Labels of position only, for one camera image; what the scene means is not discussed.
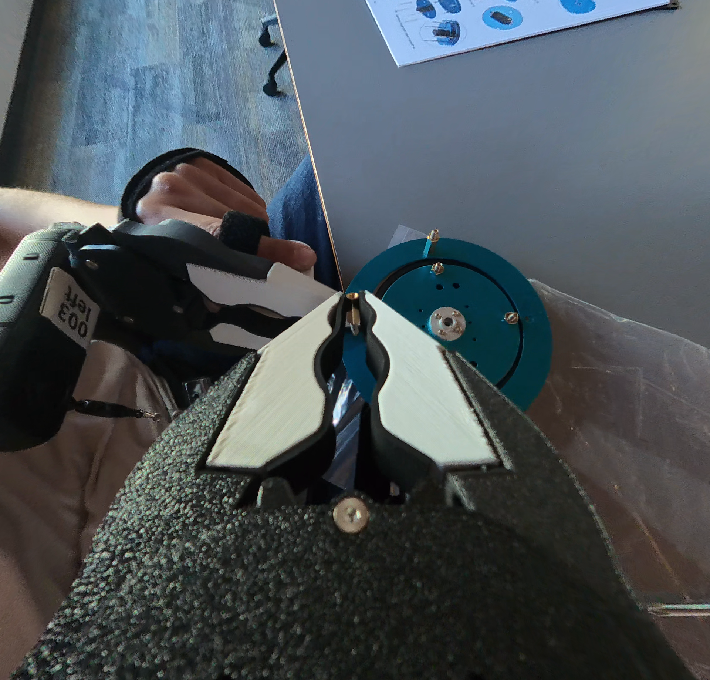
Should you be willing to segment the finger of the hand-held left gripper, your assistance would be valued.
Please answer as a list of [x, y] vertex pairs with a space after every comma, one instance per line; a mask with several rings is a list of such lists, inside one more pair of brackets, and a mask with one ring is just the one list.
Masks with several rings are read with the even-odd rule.
[[285, 318], [303, 317], [336, 294], [281, 263], [274, 263], [264, 279], [194, 264], [187, 264], [187, 273], [191, 283], [216, 304], [260, 306]]
[[250, 322], [249, 325], [260, 326], [260, 331], [252, 332], [237, 324], [220, 322], [209, 328], [209, 334], [216, 343], [241, 348], [261, 348], [272, 339], [279, 337], [281, 333], [295, 324], [295, 318], [273, 319], [266, 317], [258, 322]]

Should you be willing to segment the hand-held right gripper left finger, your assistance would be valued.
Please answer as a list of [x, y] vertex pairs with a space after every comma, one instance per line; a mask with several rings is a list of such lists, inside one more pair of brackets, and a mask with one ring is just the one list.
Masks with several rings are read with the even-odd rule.
[[342, 320], [334, 294], [258, 351], [258, 362], [219, 432], [207, 467], [273, 471], [332, 427], [332, 401], [317, 358]]

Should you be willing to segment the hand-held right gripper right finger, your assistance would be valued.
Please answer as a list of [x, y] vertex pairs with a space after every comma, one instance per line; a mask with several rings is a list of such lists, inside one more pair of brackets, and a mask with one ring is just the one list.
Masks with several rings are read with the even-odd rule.
[[382, 471], [501, 465], [442, 347], [369, 292], [361, 292], [361, 328], [376, 380], [371, 437]]

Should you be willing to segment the blue round turntable base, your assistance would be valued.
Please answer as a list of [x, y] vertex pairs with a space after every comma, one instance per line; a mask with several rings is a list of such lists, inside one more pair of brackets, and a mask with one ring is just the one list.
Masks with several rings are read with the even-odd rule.
[[348, 291], [377, 296], [522, 410], [546, 381], [552, 333], [545, 307], [527, 278], [488, 249], [453, 238], [402, 242], [370, 260]]

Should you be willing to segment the person's tan trousers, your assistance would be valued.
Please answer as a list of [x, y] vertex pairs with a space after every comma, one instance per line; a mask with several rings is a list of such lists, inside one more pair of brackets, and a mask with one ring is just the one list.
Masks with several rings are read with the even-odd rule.
[[91, 343], [75, 398], [159, 414], [70, 412], [48, 443], [1, 454], [1, 653], [32, 647], [79, 574], [137, 462], [170, 423], [164, 386], [127, 351]]

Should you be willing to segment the printed instruction sheet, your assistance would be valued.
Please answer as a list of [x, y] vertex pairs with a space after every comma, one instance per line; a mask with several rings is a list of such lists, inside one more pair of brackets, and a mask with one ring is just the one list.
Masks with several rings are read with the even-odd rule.
[[660, 8], [678, 0], [365, 0], [397, 67]]

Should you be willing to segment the person's left hand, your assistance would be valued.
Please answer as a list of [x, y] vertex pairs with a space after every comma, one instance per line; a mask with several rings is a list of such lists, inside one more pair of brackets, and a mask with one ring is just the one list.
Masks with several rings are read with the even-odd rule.
[[201, 157], [155, 176], [136, 206], [141, 223], [184, 221], [215, 238], [220, 237], [223, 218], [231, 211], [269, 221], [266, 202], [253, 188]]

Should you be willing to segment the clear plastic sheet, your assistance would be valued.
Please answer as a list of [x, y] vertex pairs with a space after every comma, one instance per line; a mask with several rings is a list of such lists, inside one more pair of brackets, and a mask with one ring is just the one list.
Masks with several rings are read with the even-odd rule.
[[[510, 483], [542, 511], [525, 535], [600, 589], [644, 606], [709, 602], [709, 349], [529, 281], [552, 333], [528, 417], [583, 490], [552, 474]], [[709, 619], [651, 614], [697, 679], [709, 678]]]

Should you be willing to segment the person's left forearm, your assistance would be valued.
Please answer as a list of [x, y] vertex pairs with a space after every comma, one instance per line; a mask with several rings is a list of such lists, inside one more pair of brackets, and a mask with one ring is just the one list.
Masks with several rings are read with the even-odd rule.
[[1, 188], [1, 267], [22, 239], [54, 223], [119, 223], [119, 209], [83, 199], [23, 188]]

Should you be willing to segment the grey desk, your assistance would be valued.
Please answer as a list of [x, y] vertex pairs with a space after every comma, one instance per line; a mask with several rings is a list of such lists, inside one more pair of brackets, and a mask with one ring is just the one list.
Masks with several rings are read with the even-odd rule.
[[365, 0], [274, 0], [344, 282], [399, 224], [709, 348], [709, 0], [397, 68]]

